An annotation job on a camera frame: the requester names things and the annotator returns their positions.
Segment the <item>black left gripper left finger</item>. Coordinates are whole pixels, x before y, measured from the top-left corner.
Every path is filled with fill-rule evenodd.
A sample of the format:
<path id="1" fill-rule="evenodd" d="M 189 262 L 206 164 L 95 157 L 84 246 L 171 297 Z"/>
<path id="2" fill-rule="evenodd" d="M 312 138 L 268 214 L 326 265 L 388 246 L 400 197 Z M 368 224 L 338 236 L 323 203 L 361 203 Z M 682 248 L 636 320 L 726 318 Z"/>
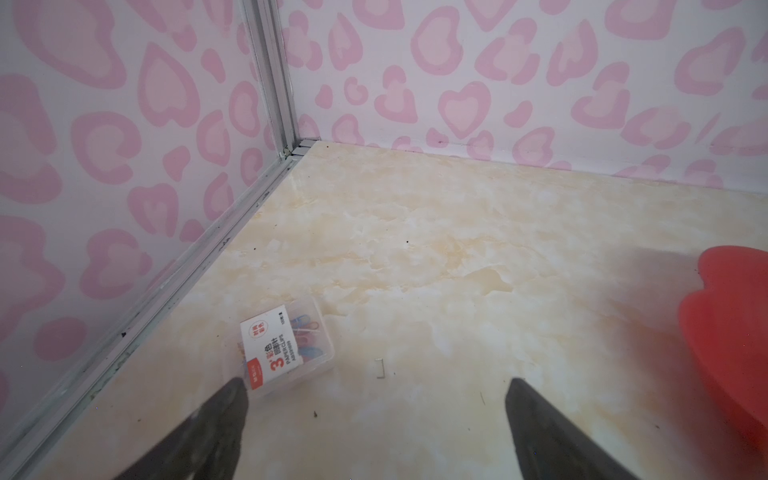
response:
<path id="1" fill-rule="evenodd" d="M 229 380 L 119 479 L 231 479 L 249 407 L 241 378 Z"/>

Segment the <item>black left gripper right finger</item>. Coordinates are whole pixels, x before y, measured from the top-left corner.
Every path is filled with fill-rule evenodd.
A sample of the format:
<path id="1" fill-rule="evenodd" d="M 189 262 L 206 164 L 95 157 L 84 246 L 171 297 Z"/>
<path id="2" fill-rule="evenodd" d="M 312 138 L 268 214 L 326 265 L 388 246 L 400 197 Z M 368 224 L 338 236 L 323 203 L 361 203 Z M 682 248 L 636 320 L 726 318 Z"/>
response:
<path id="1" fill-rule="evenodd" d="M 635 478 L 524 379 L 511 380 L 505 411 L 525 480 Z"/>

